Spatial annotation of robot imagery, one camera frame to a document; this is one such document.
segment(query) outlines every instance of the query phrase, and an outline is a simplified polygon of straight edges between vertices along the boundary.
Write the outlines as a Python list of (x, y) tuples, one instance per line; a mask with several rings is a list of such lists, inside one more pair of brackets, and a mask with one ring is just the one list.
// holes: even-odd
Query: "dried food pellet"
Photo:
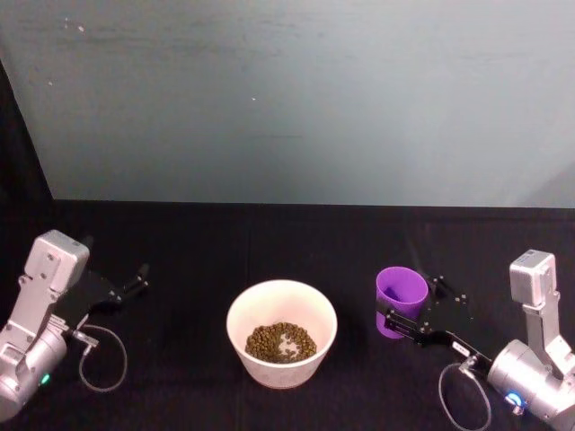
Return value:
[[(292, 348), (282, 351), (280, 347), (284, 341)], [(304, 328), (293, 323), (280, 322), (255, 328), (246, 340), (245, 351), (273, 364), (292, 364), (315, 355), (317, 346)]]

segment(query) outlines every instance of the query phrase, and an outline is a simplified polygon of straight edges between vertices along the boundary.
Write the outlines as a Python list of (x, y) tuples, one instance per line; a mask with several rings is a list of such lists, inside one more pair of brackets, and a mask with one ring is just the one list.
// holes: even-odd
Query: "plastic cup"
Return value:
[[(272, 364), (245, 352), (248, 336), (258, 326), (294, 323), (317, 346), (315, 355), (293, 364)], [(315, 373), (335, 340), (337, 316), (330, 301), (318, 290), (292, 280), (271, 280), (244, 290), (232, 303), (226, 320), (227, 335), (248, 374), (273, 389), (288, 389)]]
[[(415, 319), (429, 293), (425, 279), (413, 269), (390, 267), (376, 278), (376, 297), (393, 307), (402, 316)], [(403, 335), (385, 327), (385, 316), (376, 312), (376, 326), (389, 339), (402, 339)]]

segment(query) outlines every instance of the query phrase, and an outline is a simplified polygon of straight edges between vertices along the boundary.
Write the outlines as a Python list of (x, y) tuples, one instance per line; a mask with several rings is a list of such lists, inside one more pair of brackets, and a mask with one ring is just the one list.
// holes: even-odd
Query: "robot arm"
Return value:
[(511, 297), (523, 304), (527, 340), (544, 365), (550, 365), (558, 378), (575, 368), (575, 355), (559, 332), (559, 299), (555, 257), (530, 250), (510, 266)]
[[(417, 321), (384, 303), (385, 326), (422, 346), (442, 344), (462, 357), (460, 370), (480, 375), (511, 404), (516, 415), (527, 409), (556, 431), (575, 431), (575, 356), (559, 332), (555, 257), (527, 251), (509, 267), (511, 296), (523, 304), (528, 345), (507, 345), (467, 312), (468, 296), (434, 299)], [(442, 279), (434, 280), (435, 292)]]
[(20, 293), (0, 332), (0, 422), (14, 417), (66, 355), (75, 338), (90, 348), (98, 341), (80, 331), (90, 312), (121, 305), (148, 286), (147, 266), (122, 289), (85, 270), (90, 251), (58, 231), (38, 237), (19, 277)]
[(530, 250), (509, 267), (511, 296), (523, 304), (528, 345), (514, 339), (496, 357), (488, 382), (558, 431), (575, 430), (575, 356), (559, 333), (555, 257)]

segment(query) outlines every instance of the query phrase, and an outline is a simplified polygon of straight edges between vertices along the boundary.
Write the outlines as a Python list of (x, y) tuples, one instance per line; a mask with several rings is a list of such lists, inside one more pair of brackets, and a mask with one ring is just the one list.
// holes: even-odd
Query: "gray robot arm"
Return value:
[(20, 293), (0, 332), (0, 422), (26, 405), (66, 355), (70, 338), (85, 343), (86, 355), (98, 341), (80, 331), (89, 313), (101, 304), (122, 304), (148, 286), (147, 266), (122, 289), (85, 270), (86, 245), (59, 231), (34, 241)]
[(528, 409), (557, 431), (575, 431), (575, 356), (559, 331), (555, 257), (530, 250), (509, 272), (512, 298), (526, 313), (528, 345), (508, 343), (487, 380), (515, 413)]

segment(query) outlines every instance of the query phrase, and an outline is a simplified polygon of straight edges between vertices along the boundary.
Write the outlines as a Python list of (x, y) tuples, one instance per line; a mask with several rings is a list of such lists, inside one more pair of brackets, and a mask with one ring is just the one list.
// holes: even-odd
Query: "table surface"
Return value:
[[(575, 342), (575, 215), (568, 210), (316, 207), (57, 202), (0, 211), (2, 318), (18, 294), (33, 239), (56, 228), (91, 234), (90, 268), (116, 283), (150, 264), (150, 292), (122, 313), (91, 322), (124, 340), (128, 377), (115, 392), (87, 390), (74, 345), (21, 414), (0, 430), (451, 430), (438, 377), (454, 355), (390, 340), (375, 329), (375, 278), (382, 268), (419, 265), (472, 297), (472, 312), (505, 339), (526, 339), (509, 292), (509, 263), (529, 248), (553, 252), (562, 293), (562, 335)], [(226, 335), (229, 305), (273, 278), (315, 286), (332, 301), (339, 331), (305, 385), (261, 387)], [(117, 376), (109, 340), (87, 371)], [(447, 397), (468, 427), (484, 421), (473, 387), (453, 381)], [(547, 429), (514, 418), (488, 390), (492, 430)]]

